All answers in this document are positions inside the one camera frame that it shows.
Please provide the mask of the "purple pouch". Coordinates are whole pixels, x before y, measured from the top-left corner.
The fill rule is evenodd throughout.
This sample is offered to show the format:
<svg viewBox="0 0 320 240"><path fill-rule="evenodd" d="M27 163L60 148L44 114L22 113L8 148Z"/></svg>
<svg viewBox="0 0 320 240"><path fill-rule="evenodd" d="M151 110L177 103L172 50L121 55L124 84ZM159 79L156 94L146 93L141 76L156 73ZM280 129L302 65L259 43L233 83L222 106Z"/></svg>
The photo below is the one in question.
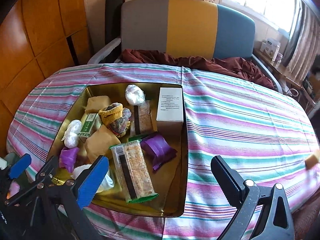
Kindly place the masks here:
<svg viewBox="0 0 320 240"><path fill-rule="evenodd" d="M69 173L72 173L76 163L76 158L79 148L64 147L59 156L59 168L65 168Z"/></svg>

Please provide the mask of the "large yellow sponge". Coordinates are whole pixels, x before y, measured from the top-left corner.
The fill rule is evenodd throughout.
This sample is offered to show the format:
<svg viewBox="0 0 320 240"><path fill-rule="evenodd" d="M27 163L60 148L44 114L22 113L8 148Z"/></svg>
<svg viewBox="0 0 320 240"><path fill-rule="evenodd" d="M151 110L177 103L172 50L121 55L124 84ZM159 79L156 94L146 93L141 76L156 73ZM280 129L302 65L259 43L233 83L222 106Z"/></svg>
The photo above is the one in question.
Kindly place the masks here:
<svg viewBox="0 0 320 240"><path fill-rule="evenodd" d="M103 155L108 159L113 158L110 147L121 144L120 140L105 125L102 125L96 132L85 142L85 150L90 163Z"/></svg>

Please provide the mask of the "patterned snack packet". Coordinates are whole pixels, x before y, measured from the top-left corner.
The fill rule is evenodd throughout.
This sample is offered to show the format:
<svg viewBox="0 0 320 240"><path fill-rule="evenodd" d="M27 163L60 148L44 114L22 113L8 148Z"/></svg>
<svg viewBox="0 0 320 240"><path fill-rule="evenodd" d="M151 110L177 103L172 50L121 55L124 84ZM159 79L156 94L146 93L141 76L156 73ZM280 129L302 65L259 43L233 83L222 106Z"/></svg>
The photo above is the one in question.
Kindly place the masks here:
<svg viewBox="0 0 320 240"><path fill-rule="evenodd" d="M139 140L110 147L116 177L127 203L143 203L158 197Z"/></svg>
<svg viewBox="0 0 320 240"><path fill-rule="evenodd" d="M150 101L131 107L130 136L146 135L154 132L151 118Z"/></svg>

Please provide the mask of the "small yellow sponge block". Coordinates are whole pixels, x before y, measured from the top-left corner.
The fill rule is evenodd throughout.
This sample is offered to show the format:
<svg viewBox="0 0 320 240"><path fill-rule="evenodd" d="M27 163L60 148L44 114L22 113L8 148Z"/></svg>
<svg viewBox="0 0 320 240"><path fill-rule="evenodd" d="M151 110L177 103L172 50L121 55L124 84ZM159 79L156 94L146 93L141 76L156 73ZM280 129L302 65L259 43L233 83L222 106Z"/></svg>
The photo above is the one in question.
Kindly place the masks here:
<svg viewBox="0 0 320 240"><path fill-rule="evenodd" d="M313 154L311 154L306 160L305 160L305 167L307 170L312 169L314 166L316 166L319 163L320 159L320 150L316 150Z"/></svg>

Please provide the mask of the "green white small box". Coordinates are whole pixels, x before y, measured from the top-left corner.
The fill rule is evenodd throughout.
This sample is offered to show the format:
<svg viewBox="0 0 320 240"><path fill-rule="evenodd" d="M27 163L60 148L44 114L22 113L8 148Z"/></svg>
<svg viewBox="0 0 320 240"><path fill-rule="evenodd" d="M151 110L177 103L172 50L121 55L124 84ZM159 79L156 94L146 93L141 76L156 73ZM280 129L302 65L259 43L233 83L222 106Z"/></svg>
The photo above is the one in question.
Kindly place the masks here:
<svg viewBox="0 0 320 240"><path fill-rule="evenodd" d="M98 113L89 113L86 116L85 122L82 125L78 137L81 141L86 141L87 138L93 135L101 126L101 119Z"/></svg>

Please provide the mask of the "purple packet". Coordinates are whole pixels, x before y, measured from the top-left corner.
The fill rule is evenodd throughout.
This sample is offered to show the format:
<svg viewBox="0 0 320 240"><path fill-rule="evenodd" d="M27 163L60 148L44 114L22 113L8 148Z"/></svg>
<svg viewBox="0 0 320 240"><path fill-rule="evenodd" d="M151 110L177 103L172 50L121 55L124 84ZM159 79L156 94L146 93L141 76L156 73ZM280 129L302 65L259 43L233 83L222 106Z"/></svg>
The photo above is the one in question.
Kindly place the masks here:
<svg viewBox="0 0 320 240"><path fill-rule="evenodd" d="M158 133L152 133L140 141L142 150L152 159L152 168L157 172L161 166L174 159L177 151L172 148L164 137Z"/></svg>

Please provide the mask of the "white plastic bundle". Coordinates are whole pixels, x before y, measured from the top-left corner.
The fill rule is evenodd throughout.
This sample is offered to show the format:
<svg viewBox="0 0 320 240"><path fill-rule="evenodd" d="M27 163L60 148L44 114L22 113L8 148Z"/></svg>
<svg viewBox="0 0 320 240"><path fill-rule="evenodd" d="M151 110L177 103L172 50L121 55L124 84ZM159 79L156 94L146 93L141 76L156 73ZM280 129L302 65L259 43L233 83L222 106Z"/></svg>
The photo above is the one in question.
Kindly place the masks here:
<svg viewBox="0 0 320 240"><path fill-rule="evenodd" d="M132 106L139 106L145 102L145 94L137 85L128 85L126 87L125 98Z"/></svg>

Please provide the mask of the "white cardboard box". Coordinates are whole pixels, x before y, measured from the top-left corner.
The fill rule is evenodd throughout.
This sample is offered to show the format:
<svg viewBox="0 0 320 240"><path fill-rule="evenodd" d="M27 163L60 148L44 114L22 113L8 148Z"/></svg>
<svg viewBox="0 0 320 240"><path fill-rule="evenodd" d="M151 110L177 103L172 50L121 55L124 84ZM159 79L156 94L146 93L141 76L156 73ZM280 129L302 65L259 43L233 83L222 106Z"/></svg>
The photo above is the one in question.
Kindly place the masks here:
<svg viewBox="0 0 320 240"><path fill-rule="evenodd" d="M157 107L157 131L180 133L184 122L183 94L180 87L161 87Z"/></svg>

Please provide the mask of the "cream knitted sock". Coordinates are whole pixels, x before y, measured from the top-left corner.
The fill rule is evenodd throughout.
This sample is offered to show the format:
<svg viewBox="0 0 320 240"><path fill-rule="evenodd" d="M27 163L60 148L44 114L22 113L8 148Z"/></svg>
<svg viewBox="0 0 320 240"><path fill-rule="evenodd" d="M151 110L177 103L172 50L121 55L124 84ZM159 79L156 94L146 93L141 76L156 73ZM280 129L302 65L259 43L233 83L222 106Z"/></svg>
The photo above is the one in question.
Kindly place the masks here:
<svg viewBox="0 0 320 240"><path fill-rule="evenodd" d="M81 165L76 167L73 172L72 172L72 176L74 179L78 178L78 176L80 175L80 173L85 170L85 169L89 169L91 167L91 164L85 164L85 165ZM107 174L105 175L103 181L101 182L99 188L97 189L96 193L101 193L103 191L108 191L112 188L114 188L115 186L115 182L113 179L113 175L112 172L110 170L108 170Z"/></svg>

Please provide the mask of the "striped bed cover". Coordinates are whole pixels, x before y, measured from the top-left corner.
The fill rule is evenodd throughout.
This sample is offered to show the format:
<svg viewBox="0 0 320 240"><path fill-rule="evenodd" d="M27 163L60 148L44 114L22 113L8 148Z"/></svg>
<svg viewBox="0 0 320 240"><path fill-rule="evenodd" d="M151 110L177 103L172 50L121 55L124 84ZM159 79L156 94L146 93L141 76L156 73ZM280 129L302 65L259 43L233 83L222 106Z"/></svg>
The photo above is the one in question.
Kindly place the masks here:
<svg viewBox="0 0 320 240"><path fill-rule="evenodd" d="M188 179L178 218L125 215L97 205L85 213L111 239L216 239L235 213L210 170L220 155L243 178L259 185L281 183L291 211L319 189L319 167L305 168L318 140L294 99L254 83L217 73L156 64L92 64L62 69L23 100L7 136L7 151L30 154L29 178L43 166L73 103L88 85L180 85L188 132Z"/></svg>

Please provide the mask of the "wooden side desk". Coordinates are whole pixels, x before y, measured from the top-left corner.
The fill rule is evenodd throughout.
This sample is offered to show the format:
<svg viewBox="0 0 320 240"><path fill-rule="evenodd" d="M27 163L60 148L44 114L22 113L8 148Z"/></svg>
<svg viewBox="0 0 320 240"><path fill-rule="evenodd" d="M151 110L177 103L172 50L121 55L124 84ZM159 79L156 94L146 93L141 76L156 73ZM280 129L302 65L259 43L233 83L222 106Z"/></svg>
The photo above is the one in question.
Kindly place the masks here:
<svg viewBox="0 0 320 240"><path fill-rule="evenodd" d="M306 113L309 113L316 107L315 101L305 90L302 83L298 83L286 67L284 67L281 63L272 61L271 58L257 49L253 50L253 55L262 62L262 64L273 74L278 82L280 82L279 80L285 80L287 87L294 88L298 91L298 96L296 99L302 104Z"/></svg>

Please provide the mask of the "wooden wardrobe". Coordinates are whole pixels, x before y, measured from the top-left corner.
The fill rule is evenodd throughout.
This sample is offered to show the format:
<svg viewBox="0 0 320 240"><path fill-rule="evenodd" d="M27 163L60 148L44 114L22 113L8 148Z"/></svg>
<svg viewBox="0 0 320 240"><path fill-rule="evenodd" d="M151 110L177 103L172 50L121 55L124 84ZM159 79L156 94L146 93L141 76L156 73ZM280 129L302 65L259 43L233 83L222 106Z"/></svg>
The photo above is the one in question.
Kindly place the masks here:
<svg viewBox="0 0 320 240"><path fill-rule="evenodd" d="M29 92L92 53L84 0L1 0L1 156Z"/></svg>

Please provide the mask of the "dark red blanket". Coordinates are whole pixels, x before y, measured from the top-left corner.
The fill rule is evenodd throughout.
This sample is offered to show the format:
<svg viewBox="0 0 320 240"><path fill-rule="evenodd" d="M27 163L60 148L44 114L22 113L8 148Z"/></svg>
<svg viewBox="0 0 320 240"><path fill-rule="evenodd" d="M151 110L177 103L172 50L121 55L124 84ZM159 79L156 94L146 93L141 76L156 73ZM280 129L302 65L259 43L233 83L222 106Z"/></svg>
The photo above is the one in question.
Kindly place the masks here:
<svg viewBox="0 0 320 240"><path fill-rule="evenodd" d="M258 66L242 57L208 60L200 56L172 57L167 53L157 50L125 49L119 59L124 63L163 64L208 71L240 78L269 89L274 89L272 80L263 74Z"/></svg>

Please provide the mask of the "pink curtain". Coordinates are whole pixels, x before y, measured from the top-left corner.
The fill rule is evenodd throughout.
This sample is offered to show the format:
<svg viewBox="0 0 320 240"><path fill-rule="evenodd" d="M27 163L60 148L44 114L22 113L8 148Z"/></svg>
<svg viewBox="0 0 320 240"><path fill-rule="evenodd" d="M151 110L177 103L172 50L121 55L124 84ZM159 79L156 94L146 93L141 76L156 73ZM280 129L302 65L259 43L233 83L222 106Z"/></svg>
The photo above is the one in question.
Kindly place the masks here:
<svg viewBox="0 0 320 240"><path fill-rule="evenodd" d="M294 81L300 83L319 54L319 15L303 1L296 1L294 20L286 46L283 66Z"/></svg>

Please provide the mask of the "grey yellow blue headboard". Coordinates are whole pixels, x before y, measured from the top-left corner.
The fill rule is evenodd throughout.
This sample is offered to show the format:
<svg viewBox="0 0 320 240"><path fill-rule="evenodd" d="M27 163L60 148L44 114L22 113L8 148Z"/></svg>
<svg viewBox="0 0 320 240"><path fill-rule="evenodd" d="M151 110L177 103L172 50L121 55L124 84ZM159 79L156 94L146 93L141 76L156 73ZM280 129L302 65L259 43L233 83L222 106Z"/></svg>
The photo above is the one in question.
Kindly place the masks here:
<svg viewBox="0 0 320 240"><path fill-rule="evenodd" d="M251 58L255 22L220 4L199 0L131 0L121 7L121 48L173 57Z"/></svg>

